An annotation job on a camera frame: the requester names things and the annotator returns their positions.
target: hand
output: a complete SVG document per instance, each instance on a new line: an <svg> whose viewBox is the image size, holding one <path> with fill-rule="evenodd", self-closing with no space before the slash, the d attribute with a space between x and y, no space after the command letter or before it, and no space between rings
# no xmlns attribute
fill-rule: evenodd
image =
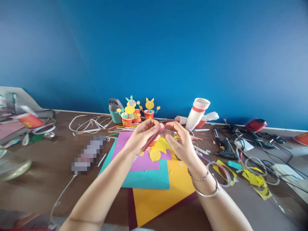
<svg viewBox="0 0 308 231"><path fill-rule="evenodd" d="M163 132L166 141L169 143L176 156L184 161L186 165L194 162L197 158L197 154L193 148L189 132L176 121L166 123L166 129L177 132L180 137L178 140L175 140L170 133Z"/></svg>
<svg viewBox="0 0 308 231"><path fill-rule="evenodd" d="M124 148L134 155L139 156L142 153L142 148L146 145L148 139L158 130L159 122L157 120L147 119L143 121L141 124L138 124Z"/></svg>

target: gray water bottle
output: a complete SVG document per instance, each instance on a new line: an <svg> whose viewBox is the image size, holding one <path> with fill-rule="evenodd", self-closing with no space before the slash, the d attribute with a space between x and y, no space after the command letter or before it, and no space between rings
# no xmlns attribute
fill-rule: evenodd
<svg viewBox="0 0 308 231"><path fill-rule="evenodd" d="M121 124L122 123L122 117L119 115L119 113L116 111L117 109L121 109L121 113L124 112L124 107L121 104L120 100L116 98L109 99L109 111L112 117L112 121L115 124Z"/></svg>

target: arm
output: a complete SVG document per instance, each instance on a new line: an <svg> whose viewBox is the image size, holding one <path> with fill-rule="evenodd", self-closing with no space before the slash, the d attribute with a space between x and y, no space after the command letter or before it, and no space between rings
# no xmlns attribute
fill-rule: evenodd
<svg viewBox="0 0 308 231"><path fill-rule="evenodd" d="M125 147L81 196L60 231L101 230L135 158L141 154L148 138L158 129L159 122L153 119L137 126Z"/></svg>
<svg viewBox="0 0 308 231"><path fill-rule="evenodd" d="M166 129L173 130L179 135L180 138L176 141L170 133L164 133L164 137L174 153L187 165L191 176L195 179L205 177L208 170L197 156L189 132L177 122L167 123ZM205 195L211 195L216 190L216 181L211 174L205 181L192 179L192 182L198 191ZM198 197L214 231L252 230L245 215L221 186L218 194L214 197L203 197L200 194Z"/></svg>

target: silver bangle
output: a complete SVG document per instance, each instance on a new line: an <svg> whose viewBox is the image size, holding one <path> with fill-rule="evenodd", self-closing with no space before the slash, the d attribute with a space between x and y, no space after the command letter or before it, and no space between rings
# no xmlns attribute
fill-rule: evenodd
<svg viewBox="0 0 308 231"><path fill-rule="evenodd" d="M188 174L190 175L190 177L191 177L192 179L196 180L196 181L205 181L205 180L206 180L206 178L207 178L208 175L209 175L209 170L208 170L208 168L206 168L206 170L207 170L208 172L206 173L205 177L203 177L202 179L196 179L196 178L194 178L194 177L190 174L189 170L187 169Z"/></svg>
<svg viewBox="0 0 308 231"><path fill-rule="evenodd" d="M214 174L212 174L213 177L215 178L215 181L216 181L216 190L215 192L213 192L211 195L204 195L203 193L201 193L196 187L195 185L193 184L193 187L195 188L196 192L199 193L201 196L203 197L214 197L217 195L218 191L219 191L219 183L218 183L218 180L216 179L216 177L214 176Z"/></svg>

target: teal paper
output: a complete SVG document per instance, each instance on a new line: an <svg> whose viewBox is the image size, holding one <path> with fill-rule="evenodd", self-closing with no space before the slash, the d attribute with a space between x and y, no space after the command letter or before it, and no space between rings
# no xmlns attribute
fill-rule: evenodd
<svg viewBox="0 0 308 231"><path fill-rule="evenodd" d="M99 174L104 171L104 169L111 162L112 154L115 150L117 140L114 141L106 160L99 172ZM135 171L129 172L122 188L142 188L142 189L170 189L169 183L169 173L168 173L168 162L167 160L159 161L159 170L148 170L148 171Z"/></svg>

